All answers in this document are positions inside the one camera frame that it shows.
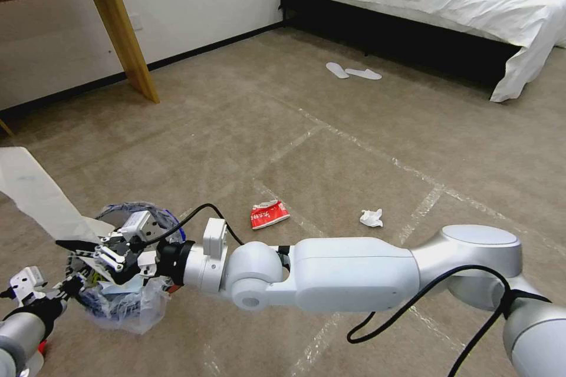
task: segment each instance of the slipper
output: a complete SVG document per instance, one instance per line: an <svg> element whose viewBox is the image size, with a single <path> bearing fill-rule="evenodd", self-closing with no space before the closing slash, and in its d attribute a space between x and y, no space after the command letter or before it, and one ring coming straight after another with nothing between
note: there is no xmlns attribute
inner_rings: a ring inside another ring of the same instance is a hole
<svg viewBox="0 0 566 377"><path fill-rule="evenodd" d="M344 72L342 67L334 62L328 62L326 68L340 79L349 78L350 76Z"/></svg>
<svg viewBox="0 0 566 377"><path fill-rule="evenodd" d="M382 78L381 74L378 74L377 72L374 72L371 69L366 69L365 71L359 71L359 70L352 70L347 68L345 72L346 74L355 75L356 77L362 77L367 80L380 80Z"/></svg>

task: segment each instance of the white wall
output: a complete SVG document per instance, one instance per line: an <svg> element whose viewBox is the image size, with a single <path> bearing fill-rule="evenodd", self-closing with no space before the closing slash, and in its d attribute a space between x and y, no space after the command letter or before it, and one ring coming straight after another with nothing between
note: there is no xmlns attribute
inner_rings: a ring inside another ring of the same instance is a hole
<svg viewBox="0 0 566 377"><path fill-rule="evenodd" d="M279 0L124 0L146 62L281 20ZM0 4L0 110L122 71L92 0Z"/></svg>

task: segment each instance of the trash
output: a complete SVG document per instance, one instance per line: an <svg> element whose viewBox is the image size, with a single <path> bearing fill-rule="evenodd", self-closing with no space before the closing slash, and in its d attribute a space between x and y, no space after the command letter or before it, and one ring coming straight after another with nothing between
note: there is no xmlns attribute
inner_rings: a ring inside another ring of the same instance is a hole
<svg viewBox="0 0 566 377"><path fill-rule="evenodd" d="M326 68L332 72L334 75L336 75L338 78L340 78L341 80L343 80L344 78L349 78L350 76L348 74L346 74L344 72L344 70L342 69L342 67L340 65L338 65L337 63L334 62L328 62L326 64Z"/></svg>
<svg viewBox="0 0 566 377"><path fill-rule="evenodd" d="M376 211L362 210L360 222L367 225L368 227L383 227L383 222L380 220L381 212L381 209L378 209Z"/></svg>
<svg viewBox="0 0 566 377"><path fill-rule="evenodd" d="M377 72L374 72L369 68L366 68L365 71L359 71L359 70L353 70L353 69L347 68L345 72L346 72L346 74L355 75L356 77L362 77L362 78L365 78L367 80L380 80L380 79L382 79L381 74L378 74Z"/></svg>
<svg viewBox="0 0 566 377"><path fill-rule="evenodd" d="M170 230L179 222L168 210L146 202L108 205L96 219L118 228L133 212L143 210L149 211L163 230ZM182 242L185 233L179 230L167 239L170 242ZM140 255L138 264L151 262L154 258L155 251L148 250ZM85 260L71 253L65 274L83 270L85 263ZM173 286L173 280L164 276L151 278L144 283L144 278L137 275L123 285L104 281L104 276L93 269L85 277L85 289L76 299L84 306L87 317L102 328L121 329L135 334L144 334L163 318L169 290Z"/></svg>
<svg viewBox="0 0 566 377"><path fill-rule="evenodd" d="M252 206L250 212L252 230L259 230L283 221L291 216L281 200L272 200Z"/></svg>

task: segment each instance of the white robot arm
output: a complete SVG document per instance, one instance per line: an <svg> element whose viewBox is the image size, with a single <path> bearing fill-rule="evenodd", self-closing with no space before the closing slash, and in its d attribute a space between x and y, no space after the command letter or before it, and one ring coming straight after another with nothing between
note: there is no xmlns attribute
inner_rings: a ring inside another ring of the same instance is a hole
<svg viewBox="0 0 566 377"><path fill-rule="evenodd" d="M415 249L402 249L370 237L305 239L294 246L249 242L229 257L227 230L230 228L224 219L211 218L202 244L161 240L154 263L147 261L147 252L140 254L136 271L148 277L170 276L176 284L216 294L251 311L277 305L295 305L309 311L389 310L417 294L423 295L439 278L445 278L444 287L461 301L505 313L504 344L519 376L564 375L566 308L548 303L522 277L521 242L504 230L447 226ZM155 241L146 241L144 247ZM115 254L104 246L97 251L105 254L97 255L96 262L113 277L131 274L131 267L121 262L127 254ZM480 269L458 271L469 266ZM76 284L67 286L76 290ZM508 296L511 289L534 299ZM59 290L64 294L56 299L64 305L70 290L65 286ZM29 295L20 293L18 299L22 300L21 296ZM1 323L0 377L18 376L25 369L34 347L64 307L50 313L35 309L21 307ZM367 339L353 339L351 334L348 339L352 342Z"/></svg>

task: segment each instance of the crumpled tissue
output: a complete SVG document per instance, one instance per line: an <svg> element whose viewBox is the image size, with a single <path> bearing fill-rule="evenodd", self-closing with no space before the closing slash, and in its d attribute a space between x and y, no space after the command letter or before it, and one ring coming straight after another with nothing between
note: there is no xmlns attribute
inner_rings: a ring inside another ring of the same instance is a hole
<svg viewBox="0 0 566 377"><path fill-rule="evenodd" d="M360 222L368 227L383 227L383 222L380 220L382 212L381 209L376 211L362 210Z"/></svg>

